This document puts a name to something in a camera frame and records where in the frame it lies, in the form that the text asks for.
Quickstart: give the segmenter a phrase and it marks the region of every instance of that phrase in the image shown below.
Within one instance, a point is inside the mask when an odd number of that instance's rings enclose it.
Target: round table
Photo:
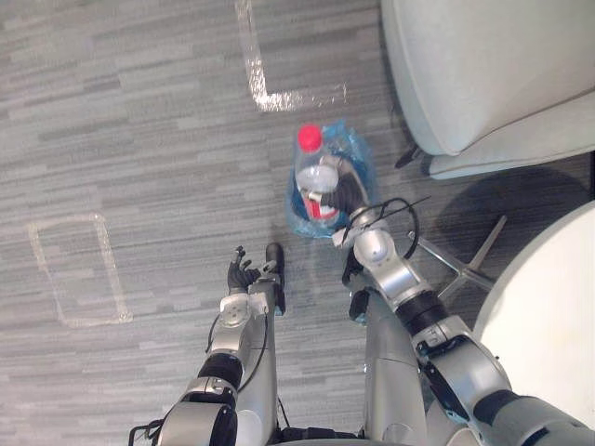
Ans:
[[[595,428],[595,202],[539,234],[487,296],[475,334],[512,389]]]

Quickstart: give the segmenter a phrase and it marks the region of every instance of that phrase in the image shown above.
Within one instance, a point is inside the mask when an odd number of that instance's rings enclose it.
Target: white chair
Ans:
[[[433,177],[595,149],[595,1],[382,0],[382,18]]]

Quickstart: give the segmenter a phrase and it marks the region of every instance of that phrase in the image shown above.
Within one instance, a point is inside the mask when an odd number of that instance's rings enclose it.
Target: blue plastic bag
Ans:
[[[377,202],[377,178],[372,152],[365,140],[355,130],[345,126],[341,119],[331,125],[323,126],[323,143],[332,155],[348,159],[365,187],[370,204]],[[337,223],[332,228],[325,228],[308,219],[306,207],[296,184],[293,167],[289,173],[285,194],[285,216],[287,224],[297,235],[312,238],[328,238],[349,223],[349,216],[341,212]]]

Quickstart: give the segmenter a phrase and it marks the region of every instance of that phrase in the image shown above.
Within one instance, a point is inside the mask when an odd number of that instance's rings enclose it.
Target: plastic bottle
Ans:
[[[304,191],[332,192],[337,187],[338,172],[331,165],[321,164],[321,158],[328,154],[323,144],[323,134],[318,125],[303,125],[297,133],[294,153],[296,184],[311,222],[326,228],[333,227],[339,218],[337,209],[320,206],[310,200]]]

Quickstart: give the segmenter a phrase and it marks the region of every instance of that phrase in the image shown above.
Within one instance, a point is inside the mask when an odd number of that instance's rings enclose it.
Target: cable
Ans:
[[[143,434],[148,438],[148,439],[152,439],[152,445],[157,444],[157,438],[159,436],[159,432],[161,432],[161,426],[163,425],[165,419],[161,419],[161,420],[152,420],[148,425],[146,426],[136,426],[133,427],[130,430],[130,435],[128,436],[128,446],[133,446],[135,441],[137,439],[140,438],[140,436],[142,436]],[[140,436],[135,437],[135,434],[137,433],[137,431],[143,431]]]
[[[240,388],[238,388],[238,394],[242,390],[244,390],[248,384],[250,384],[250,381],[252,381],[252,378],[254,378],[254,376],[257,374],[257,370],[260,365],[260,361],[262,360],[262,356],[264,355],[264,350],[267,347],[268,334],[269,334],[269,318],[267,317],[267,315],[265,313],[265,315],[264,315],[264,340],[262,341],[262,348],[260,349],[260,353],[258,354],[258,359],[257,359],[257,363],[254,366],[254,370],[252,371],[250,376],[248,376],[248,379],[245,380],[244,384]]]
[[[281,413],[283,414],[285,424],[287,425],[287,427],[291,427],[289,425],[289,420],[287,419],[287,413],[285,413],[285,407],[283,407],[283,403],[281,402],[281,397],[279,397],[279,395],[277,395],[277,400],[279,401],[279,406],[281,407]]]
[[[211,329],[208,331],[208,339],[206,341],[205,353],[208,353],[208,350],[210,350],[211,346],[213,345],[213,330],[215,329],[215,324],[219,320],[219,316],[221,316],[221,313],[219,313],[217,317],[213,320],[213,323],[211,324]]]
[[[379,220],[381,220],[382,218],[387,218],[389,216],[394,216],[395,214],[402,212],[404,210],[408,210],[409,214],[411,214],[411,218],[413,219],[413,224],[414,224],[414,238],[413,241],[411,242],[411,245],[409,246],[409,249],[407,250],[407,252],[404,254],[404,258],[411,258],[411,256],[413,255],[413,253],[416,251],[417,248],[417,243],[419,241],[419,218],[417,217],[417,212],[414,209],[414,205],[419,204],[425,200],[428,200],[428,197],[422,198],[421,200],[417,200],[416,202],[413,203],[409,203],[407,202],[404,198],[401,197],[394,197],[391,198],[389,200],[387,200],[386,202],[383,203],[379,203],[379,204],[374,204],[372,206],[367,206],[364,209],[362,209],[360,212],[358,212],[355,216],[353,216],[353,218],[350,219],[349,224],[347,225],[347,227],[345,228],[345,232],[343,233],[343,241],[341,243],[344,243],[347,240],[347,235],[350,231],[350,229],[352,228],[353,223],[355,222],[355,220],[357,220],[360,216],[362,216],[363,214],[365,214],[366,212],[369,212],[373,209],[378,209],[380,208],[380,214],[378,215],[378,217],[370,222],[370,223],[366,223],[365,225],[363,225],[363,229],[366,230],[368,228],[370,228],[372,225],[374,225],[375,223],[377,223]],[[403,203],[404,206],[399,208],[399,209],[395,209],[393,211],[386,213],[387,208],[389,207],[389,205],[391,205],[392,203],[395,202],[400,202]]]

